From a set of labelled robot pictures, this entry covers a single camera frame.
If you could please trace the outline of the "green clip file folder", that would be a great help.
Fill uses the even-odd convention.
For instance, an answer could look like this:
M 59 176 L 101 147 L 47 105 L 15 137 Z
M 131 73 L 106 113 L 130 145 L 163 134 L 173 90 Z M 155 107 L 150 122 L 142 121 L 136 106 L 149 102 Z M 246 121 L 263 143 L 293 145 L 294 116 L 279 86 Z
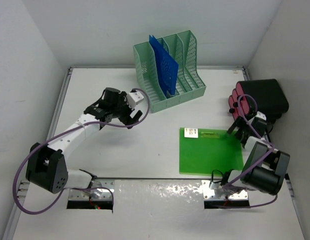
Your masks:
M 243 169 L 240 141 L 235 133 L 223 129 L 179 129 L 179 173 L 209 176 L 213 170 L 222 173 Z

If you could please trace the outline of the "black pink drawer box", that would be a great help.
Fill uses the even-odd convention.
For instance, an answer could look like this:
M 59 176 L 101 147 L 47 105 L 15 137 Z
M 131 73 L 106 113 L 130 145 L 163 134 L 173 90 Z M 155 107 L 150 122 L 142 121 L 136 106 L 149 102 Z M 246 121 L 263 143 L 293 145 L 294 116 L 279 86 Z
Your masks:
M 234 119 L 240 115 L 242 107 L 247 118 L 257 110 L 266 115 L 270 123 L 281 118 L 289 109 L 289 103 L 276 79 L 244 80 L 236 83 L 228 98 L 229 113 Z

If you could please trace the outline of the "blue clip file folder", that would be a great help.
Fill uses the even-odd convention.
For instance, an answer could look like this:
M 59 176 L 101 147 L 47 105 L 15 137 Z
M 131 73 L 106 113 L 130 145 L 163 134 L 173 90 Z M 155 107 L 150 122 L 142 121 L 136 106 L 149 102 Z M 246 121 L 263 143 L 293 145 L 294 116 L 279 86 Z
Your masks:
M 163 39 L 159 41 L 153 35 L 149 35 L 149 43 L 155 54 L 159 86 L 166 98 L 174 97 L 179 65 L 169 54 L 168 45 Z

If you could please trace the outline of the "green file organizer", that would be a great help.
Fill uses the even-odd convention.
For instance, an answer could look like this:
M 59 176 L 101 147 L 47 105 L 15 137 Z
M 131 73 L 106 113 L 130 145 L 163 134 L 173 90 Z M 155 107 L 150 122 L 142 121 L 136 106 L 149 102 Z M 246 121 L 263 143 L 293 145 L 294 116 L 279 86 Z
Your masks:
M 137 83 L 156 113 L 202 97 L 206 85 L 197 72 L 197 39 L 192 31 L 133 46 Z

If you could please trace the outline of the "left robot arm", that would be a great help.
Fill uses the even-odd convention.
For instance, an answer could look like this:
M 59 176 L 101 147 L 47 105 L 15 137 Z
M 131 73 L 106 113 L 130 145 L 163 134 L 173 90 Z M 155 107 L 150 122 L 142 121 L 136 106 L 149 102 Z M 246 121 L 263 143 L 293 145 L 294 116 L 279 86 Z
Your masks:
M 45 144 L 35 144 L 31 148 L 26 178 L 41 188 L 56 194 L 63 189 L 87 189 L 93 175 L 84 170 L 67 168 L 66 161 L 72 152 L 88 137 L 100 131 L 111 120 L 118 119 L 128 129 L 136 125 L 142 116 L 135 107 L 144 100 L 140 91 L 120 91 L 107 87 L 101 97 L 88 106 L 66 133 Z

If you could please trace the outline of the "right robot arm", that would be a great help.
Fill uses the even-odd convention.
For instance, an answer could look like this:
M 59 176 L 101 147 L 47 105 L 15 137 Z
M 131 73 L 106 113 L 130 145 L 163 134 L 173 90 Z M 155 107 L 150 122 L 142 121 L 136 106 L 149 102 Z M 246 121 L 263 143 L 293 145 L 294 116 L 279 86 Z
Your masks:
M 231 134 L 235 128 L 238 128 L 235 137 L 249 156 L 242 170 L 231 169 L 225 172 L 220 188 L 227 193 L 247 190 L 272 196 L 278 194 L 285 179 L 290 155 L 278 150 L 264 138 L 267 131 L 264 117 L 255 116 L 246 121 L 238 116 L 227 133 Z

